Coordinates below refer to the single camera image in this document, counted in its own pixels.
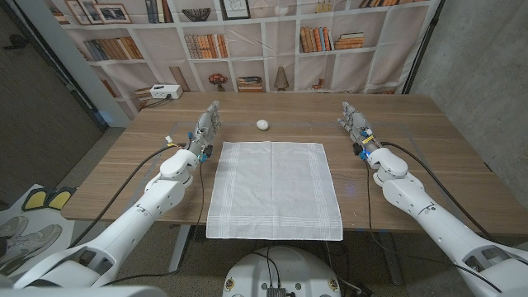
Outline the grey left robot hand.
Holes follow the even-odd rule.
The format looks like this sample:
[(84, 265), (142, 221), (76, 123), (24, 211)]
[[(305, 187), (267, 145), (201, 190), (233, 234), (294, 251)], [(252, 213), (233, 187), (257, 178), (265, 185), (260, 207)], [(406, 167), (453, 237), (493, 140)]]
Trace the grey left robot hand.
[(220, 126), (219, 101), (213, 101), (196, 122), (186, 149), (196, 156), (205, 153), (209, 158), (213, 139)]

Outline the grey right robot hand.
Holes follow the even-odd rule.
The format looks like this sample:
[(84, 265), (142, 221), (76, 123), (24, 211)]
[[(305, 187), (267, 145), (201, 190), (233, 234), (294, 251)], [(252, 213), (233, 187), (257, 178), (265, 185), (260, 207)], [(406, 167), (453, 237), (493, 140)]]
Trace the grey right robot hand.
[(337, 122), (350, 135), (354, 154), (366, 160), (371, 153), (381, 148), (381, 144), (375, 139), (370, 122), (361, 112), (346, 101), (342, 103), (342, 108), (343, 118), (338, 118)]

